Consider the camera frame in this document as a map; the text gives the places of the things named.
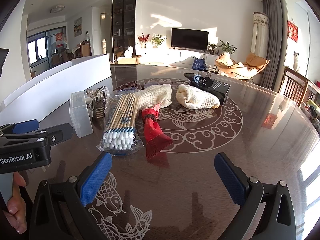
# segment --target cat statue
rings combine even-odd
[[[299,53],[296,53],[295,51],[293,51],[293,70],[298,72],[300,65],[299,65]]]
[[[125,58],[132,58],[133,47],[129,46],[128,49],[124,52]]]

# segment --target translucent plastic box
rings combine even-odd
[[[71,94],[69,114],[79,138],[93,133],[83,91]]]

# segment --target recessed light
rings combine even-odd
[[[58,5],[56,7],[53,7],[50,10],[50,13],[57,13],[57,12],[61,12],[62,10],[64,10],[65,6],[64,5]]]

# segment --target black display cabinet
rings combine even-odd
[[[112,0],[113,56],[124,56],[125,50],[133,47],[135,55],[136,0]]]

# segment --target red wrapper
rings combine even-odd
[[[168,145],[172,144],[172,139],[163,133],[157,122],[159,109],[160,104],[157,104],[152,108],[147,108],[142,111],[142,118],[144,120],[144,136],[147,141],[147,160],[151,159]]]

